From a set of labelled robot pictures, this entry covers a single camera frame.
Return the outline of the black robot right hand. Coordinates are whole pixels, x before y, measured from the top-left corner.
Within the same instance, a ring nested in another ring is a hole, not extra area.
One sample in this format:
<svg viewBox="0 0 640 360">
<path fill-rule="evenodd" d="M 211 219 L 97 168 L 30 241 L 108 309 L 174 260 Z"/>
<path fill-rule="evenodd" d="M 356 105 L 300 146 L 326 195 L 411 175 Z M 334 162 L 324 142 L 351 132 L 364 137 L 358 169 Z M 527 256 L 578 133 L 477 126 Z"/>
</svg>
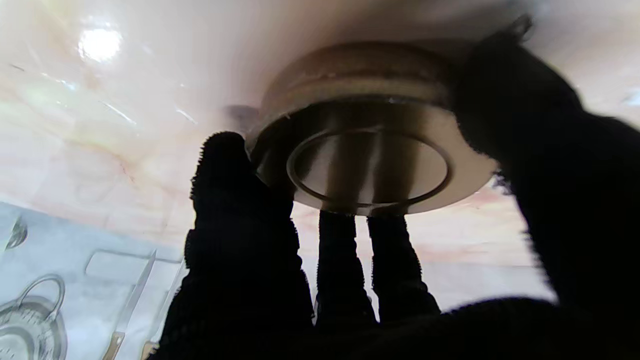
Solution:
<svg viewBox="0 0 640 360">
<path fill-rule="evenodd" d="M 441 312 L 403 218 L 367 221 L 364 289 L 355 220 L 321 212 L 317 320 L 293 201 L 251 166 L 237 132 L 203 143 L 192 179 L 189 273 L 151 360 L 637 360 L 639 132 L 584 109 L 572 87 L 500 30 L 471 50 L 454 92 L 471 147 L 496 160 L 557 296 Z"/>
</svg>

